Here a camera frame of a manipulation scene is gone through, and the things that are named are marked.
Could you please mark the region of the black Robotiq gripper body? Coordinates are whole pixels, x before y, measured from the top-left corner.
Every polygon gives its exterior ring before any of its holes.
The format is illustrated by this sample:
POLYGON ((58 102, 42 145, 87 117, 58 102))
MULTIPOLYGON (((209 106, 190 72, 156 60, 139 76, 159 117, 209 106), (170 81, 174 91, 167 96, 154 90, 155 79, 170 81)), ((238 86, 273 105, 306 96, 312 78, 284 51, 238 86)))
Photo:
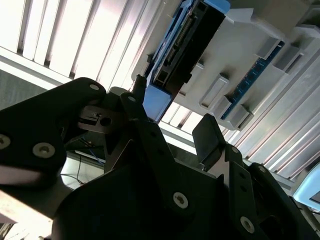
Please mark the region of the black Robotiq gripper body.
POLYGON ((230 240, 233 228, 216 178, 178 161, 194 201, 193 217, 164 209, 145 168, 130 164, 74 190, 55 214, 54 240, 230 240))

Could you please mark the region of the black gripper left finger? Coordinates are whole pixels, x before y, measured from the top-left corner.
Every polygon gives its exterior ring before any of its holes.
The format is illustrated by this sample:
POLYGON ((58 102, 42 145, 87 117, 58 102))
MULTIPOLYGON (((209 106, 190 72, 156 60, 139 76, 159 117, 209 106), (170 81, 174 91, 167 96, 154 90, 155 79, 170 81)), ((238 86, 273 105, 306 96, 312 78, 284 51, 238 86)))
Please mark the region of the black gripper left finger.
POLYGON ((66 145, 87 132, 103 135, 105 174, 128 165, 145 168, 165 210, 192 218, 194 201, 173 155, 143 108, 146 79, 133 90, 109 92, 81 77, 0 112, 0 183, 51 187, 66 161, 66 145))

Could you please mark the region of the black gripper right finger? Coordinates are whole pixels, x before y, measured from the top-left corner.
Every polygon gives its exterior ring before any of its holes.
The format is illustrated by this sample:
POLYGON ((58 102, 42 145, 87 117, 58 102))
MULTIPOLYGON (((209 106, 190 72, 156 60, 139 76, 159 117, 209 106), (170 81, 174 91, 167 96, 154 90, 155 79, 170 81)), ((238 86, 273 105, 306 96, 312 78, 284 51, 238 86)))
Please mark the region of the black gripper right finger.
POLYGON ((310 240, 312 228, 272 174, 249 166, 206 114, 192 131, 204 171, 216 177, 214 223, 224 240, 310 240))

